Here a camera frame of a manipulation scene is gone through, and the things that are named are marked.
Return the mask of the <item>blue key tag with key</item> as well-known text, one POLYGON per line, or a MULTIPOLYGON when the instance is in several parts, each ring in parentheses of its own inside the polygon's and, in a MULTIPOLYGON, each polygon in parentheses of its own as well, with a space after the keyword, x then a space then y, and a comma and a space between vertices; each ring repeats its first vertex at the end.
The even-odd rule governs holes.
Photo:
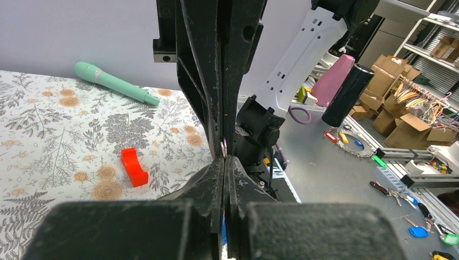
POLYGON ((224 218, 222 219, 221 242, 222 242, 222 246, 227 244, 226 221, 224 218))

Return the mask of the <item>grey metal key holder plate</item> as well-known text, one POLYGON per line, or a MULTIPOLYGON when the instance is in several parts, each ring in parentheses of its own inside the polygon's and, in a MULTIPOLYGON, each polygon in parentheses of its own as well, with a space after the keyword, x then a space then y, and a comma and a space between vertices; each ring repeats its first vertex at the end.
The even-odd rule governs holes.
POLYGON ((227 158, 227 142, 225 138, 223 138, 223 140, 220 142, 220 147, 222 151, 222 156, 224 158, 227 158))

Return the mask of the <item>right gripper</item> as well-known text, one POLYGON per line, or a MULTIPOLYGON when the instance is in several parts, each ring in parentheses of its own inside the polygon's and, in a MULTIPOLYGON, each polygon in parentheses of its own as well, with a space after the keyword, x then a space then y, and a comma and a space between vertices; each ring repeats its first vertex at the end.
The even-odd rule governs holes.
POLYGON ((226 155, 232 154, 238 93, 266 5, 224 3, 222 90, 218 1, 157 0, 159 38, 153 39, 154 62, 177 62, 179 85, 205 129, 213 157, 224 156, 223 138, 226 155))

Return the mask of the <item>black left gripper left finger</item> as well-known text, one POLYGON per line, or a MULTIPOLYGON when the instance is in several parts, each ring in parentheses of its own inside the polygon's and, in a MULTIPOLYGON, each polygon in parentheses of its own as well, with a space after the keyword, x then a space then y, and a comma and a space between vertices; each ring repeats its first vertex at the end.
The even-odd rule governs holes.
POLYGON ((157 200, 56 205, 24 259, 220 259, 224 168, 214 158, 157 200))

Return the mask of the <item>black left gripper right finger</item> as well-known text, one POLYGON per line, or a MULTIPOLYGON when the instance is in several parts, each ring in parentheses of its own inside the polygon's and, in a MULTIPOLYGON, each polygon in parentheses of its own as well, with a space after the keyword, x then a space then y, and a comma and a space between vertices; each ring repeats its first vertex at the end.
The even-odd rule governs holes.
POLYGON ((405 259, 383 213, 355 203, 280 203, 230 156, 224 171, 227 252, 235 259, 405 259))

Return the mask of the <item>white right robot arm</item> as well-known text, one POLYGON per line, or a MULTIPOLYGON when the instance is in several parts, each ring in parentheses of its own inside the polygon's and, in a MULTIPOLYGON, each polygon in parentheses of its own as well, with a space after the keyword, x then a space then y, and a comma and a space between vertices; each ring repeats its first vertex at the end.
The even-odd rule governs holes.
POLYGON ((262 30, 266 1, 157 1, 155 62, 176 64, 214 157, 241 168, 272 152, 291 100, 322 56, 367 20, 378 1, 310 1, 304 22, 266 82, 241 109, 237 99, 262 30))

